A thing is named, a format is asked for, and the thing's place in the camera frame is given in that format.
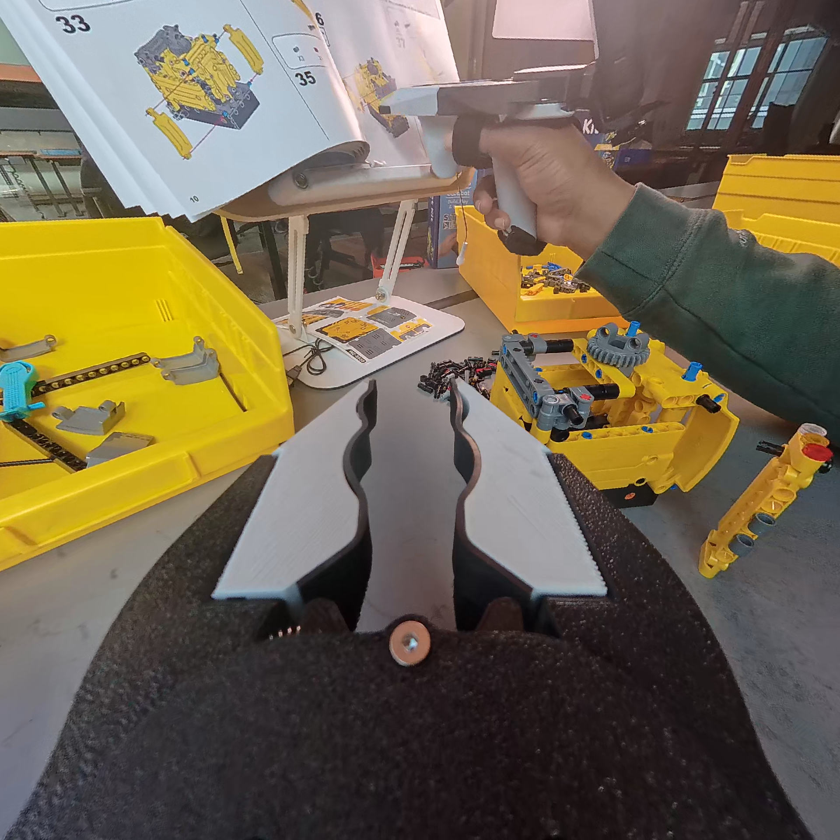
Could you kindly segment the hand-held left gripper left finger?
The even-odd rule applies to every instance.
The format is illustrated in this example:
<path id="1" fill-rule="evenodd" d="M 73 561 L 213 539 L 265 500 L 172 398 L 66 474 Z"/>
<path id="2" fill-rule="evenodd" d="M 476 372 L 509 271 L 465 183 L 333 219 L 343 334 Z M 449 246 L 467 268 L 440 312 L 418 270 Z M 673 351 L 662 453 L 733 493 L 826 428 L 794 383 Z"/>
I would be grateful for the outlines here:
<path id="1" fill-rule="evenodd" d="M 361 481 L 371 466 L 375 381 L 363 381 L 273 454 L 213 599 L 284 599 L 314 583 L 369 528 Z"/>

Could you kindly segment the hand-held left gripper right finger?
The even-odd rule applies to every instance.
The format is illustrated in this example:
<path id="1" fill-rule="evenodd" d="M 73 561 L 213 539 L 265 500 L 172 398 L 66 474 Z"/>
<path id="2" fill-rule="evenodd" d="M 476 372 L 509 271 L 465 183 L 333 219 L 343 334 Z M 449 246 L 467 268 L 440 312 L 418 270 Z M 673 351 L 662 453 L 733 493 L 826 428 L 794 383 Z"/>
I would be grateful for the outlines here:
<path id="1" fill-rule="evenodd" d="M 549 450 L 471 386 L 450 396 L 455 462 L 465 481 L 456 531 L 525 599 L 605 597 L 607 586 Z"/>

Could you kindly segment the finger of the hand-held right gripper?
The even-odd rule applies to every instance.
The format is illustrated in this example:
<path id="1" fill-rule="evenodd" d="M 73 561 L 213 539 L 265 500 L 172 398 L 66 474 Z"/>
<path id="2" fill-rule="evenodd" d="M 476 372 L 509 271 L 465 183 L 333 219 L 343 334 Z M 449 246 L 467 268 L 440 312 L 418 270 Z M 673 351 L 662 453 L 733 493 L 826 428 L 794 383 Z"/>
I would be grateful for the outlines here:
<path id="1" fill-rule="evenodd" d="M 559 119 L 574 113 L 580 97 L 580 80 L 477 80 L 398 89 L 382 100 L 380 114 Z"/>

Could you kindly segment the yellow lego model black base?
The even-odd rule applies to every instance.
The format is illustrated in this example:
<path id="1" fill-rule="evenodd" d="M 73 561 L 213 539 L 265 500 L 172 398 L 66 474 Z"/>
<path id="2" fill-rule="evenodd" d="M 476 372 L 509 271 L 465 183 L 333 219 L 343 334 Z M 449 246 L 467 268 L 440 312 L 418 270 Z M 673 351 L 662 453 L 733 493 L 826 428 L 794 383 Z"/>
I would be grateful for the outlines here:
<path id="1" fill-rule="evenodd" d="M 739 425 L 702 365 L 680 366 L 636 321 L 585 339 L 506 334 L 490 401 L 618 508 L 691 490 Z"/>

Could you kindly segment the yellow lego beam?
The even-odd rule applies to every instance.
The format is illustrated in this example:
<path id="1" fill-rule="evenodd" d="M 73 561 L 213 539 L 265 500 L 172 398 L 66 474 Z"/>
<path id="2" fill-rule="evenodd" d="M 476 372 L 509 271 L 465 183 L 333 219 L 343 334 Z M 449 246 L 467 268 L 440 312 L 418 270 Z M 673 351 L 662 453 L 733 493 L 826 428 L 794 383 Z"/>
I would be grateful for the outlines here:
<path id="1" fill-rule="evenodd" d="M 757 450 L 771 457 L 728 512 L 721 518 L 700 550 L 699 573 L 711 579 L 747 554 L 781 514 L 809 487 L 817 474 L 833 465 L 819 463 L 802 454 L 809 443 L 830 447 L 829 438 L 800 435 L 797 431 L 783 445 L 760 441 Z"/>

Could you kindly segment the heap of dark grey lego parts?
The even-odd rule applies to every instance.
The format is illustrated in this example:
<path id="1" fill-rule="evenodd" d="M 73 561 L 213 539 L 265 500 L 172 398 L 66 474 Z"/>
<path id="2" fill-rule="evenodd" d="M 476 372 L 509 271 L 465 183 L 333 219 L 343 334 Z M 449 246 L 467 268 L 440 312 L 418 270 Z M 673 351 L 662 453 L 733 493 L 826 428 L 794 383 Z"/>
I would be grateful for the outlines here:
<path id="1" fill-rule="evenodd" d="M 521 294 L 535 297 L 543 291 L 554 295 L 578 295 L 592 287 L 578 279 L 573 270 L 554 262 L 526 265 L 521 269 Z"/>

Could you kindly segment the pile of red black lego pins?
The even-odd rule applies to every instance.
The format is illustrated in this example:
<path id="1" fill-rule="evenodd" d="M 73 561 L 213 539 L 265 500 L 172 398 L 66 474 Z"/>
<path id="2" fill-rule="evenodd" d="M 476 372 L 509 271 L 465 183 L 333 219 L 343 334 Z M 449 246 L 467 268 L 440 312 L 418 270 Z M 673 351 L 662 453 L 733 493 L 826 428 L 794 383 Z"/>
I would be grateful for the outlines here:
<path id="1" fill-rule="evenodd" d="M 419 377 L 417 388 L 437 401 L 447 401 L 452 384 L 455 380 L 461 380 L 489 400 L 497 364 L 496 355 L 489 358 L 468 356 L 461 361 L 443 360 L 432 363 L 428 373 Z"/>

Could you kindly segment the grey lego panel piece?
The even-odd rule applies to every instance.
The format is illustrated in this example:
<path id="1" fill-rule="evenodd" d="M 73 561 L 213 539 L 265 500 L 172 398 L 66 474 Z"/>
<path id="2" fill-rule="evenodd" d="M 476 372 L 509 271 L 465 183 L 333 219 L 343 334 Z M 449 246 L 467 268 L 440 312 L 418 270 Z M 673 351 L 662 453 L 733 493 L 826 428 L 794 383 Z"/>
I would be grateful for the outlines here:
<path id="1" fill-rule="evenodd" d="M 58 424 L 56 428 L 70 434 L 106 436 L 125 416 L 125 403 L 105 401 L 98 407 L 79 406 L 69 409 L 58 406 L 51 414 Z"/>
<path id="2" fill-rule="evenodd" d="M 114 432 L 107 436 L 99 446 L 86 455 L 87 468 L 108 463 L 116 458 L 141 451 L 155 443 L 155 438 L 147 434 Z"/>
<path id="3" fill-rule="evenodd" d="M 44 338 L 33 342 L 23 343 L 8 348 L 1 347 L 1 364 L 26 361 L 53 352 L 57 346 L 57 338 L 47 334 Z"/>
<path id="4" fill-rule="evenodd" d="M 192 351 L 166 358 L 151 358 L 165 381 L 174 385 L 192 385 L 208 382 L 220 375 L 220 366 L 215 350 L 206 346 L 204 339 L 195 336 Z"/>

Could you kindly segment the lego sticker sheet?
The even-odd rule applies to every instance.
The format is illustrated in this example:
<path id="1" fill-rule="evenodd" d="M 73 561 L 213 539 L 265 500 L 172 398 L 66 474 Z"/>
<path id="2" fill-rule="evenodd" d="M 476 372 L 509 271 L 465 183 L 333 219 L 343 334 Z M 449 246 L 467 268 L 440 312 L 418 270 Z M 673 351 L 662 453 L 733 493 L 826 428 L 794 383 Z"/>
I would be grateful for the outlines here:
<path id="1" fill-rule="evenodd" d="M 432 331 L 434 325 L 413 311 L 370 300 L 333 297 L 303 310 L 301 324 L 320 347 L 341 350 L 366 364 L 387 351 Z"/>

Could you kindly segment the black long lego beam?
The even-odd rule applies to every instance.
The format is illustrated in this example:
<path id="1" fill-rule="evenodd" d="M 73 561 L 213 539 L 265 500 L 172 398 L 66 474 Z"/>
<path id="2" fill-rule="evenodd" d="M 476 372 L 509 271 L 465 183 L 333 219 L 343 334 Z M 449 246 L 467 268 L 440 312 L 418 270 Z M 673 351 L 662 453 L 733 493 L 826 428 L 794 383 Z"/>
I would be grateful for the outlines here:
<path id="1" fill-rule="evenodd" d="M 24 419 L 2 421 L 2 427 L 32 445 L 41 454 L 40 460 L 18 460 L 12 462 L 12 466 L 35 466 L 37 463 L 52 463 L 74 473 L 80 472 L 88 467 L 85 459 L 74 455 Z"/>
<path id="2" fill-rule="evenodd" d="M 43 396 L 74 385 L 92 382 L 109 375 L 135 370 L 150 363 L 151 357 L 147 353 L 136 353 L 117 360 L 110 360 L 84 369 L 39 380 L 35 383 L 31 393 L 32 396 Z"/>

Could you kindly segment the lego instruction booklet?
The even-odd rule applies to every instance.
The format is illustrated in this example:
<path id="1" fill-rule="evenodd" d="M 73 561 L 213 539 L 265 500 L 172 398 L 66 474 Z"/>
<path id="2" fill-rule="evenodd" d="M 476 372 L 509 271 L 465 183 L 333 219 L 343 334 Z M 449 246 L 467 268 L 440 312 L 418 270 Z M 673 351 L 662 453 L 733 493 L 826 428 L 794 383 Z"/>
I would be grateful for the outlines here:
<path id="1" fill-rule="evenodd" d="M 263 221 L 446 193 L 401 88 L 459 79 L 440 2 L 2 2 L 126 207 Z"/>

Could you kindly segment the teal lego brick separator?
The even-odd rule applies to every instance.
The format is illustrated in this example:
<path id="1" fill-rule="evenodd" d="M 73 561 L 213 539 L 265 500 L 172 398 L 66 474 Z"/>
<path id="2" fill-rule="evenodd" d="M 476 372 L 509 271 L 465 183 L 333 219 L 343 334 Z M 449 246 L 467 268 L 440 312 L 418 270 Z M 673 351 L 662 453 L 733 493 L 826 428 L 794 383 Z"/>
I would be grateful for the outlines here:
<path id="1" fill-rule="evenodd" d="M 26 419 L 32 412 L 46 407 L 44 402 L 32 400 L 32 391 L 36 382 L 37 371 L 31 363 L 18 360 L 2 365 L 2 422 L 11 423 L 18 419 Z"/>

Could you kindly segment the person's right hand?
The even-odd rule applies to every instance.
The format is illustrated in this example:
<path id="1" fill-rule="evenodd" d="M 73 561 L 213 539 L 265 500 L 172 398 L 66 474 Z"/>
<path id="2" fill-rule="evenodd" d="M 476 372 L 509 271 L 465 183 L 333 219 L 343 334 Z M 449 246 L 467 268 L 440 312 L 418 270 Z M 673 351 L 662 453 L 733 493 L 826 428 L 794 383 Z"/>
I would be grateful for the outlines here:
<path id="1" fill-rule="evenodd" d="M 636 192 L 569 124 L 484 128 L 479 149 L 513 167 L 537 208 L 537 238 L 583 260 L 601 246 Z"/>

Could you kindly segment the paned window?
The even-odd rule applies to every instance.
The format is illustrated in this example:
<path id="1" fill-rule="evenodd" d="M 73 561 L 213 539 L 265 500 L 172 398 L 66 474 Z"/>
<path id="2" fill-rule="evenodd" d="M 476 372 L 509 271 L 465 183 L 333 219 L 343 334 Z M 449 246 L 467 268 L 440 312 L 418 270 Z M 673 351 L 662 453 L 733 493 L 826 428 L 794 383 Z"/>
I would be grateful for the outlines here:
<path id="1" fill-rule="evenodd" d="M 732 82 L 724 72 L 728 52 L 716 52 L 710 56 L 703 80 L 697 93 L 697 99 L 689 115 L 686 131 L 727 130 L 731 120 L 731 108 L 728 105 Z"/>
<path id="2" fill-rule="evenodd" d="M 794 106 L 817 60 L 827 37 L 809 36 L 787 39 L 777 47 L 749 115 L 749 127 L 760 130 L 770 105 Z"/>
<path id="3" fill-rule="evenodd" d="M 714 120 L 709 122 L 710 128 L 714 127 L 714 130 L 718 131 L 730 129 L 761 49 L 761 46 L 754 45 L 737 50 L 727 78 L 721 86 L 720 96 L 712 114 Z"/>

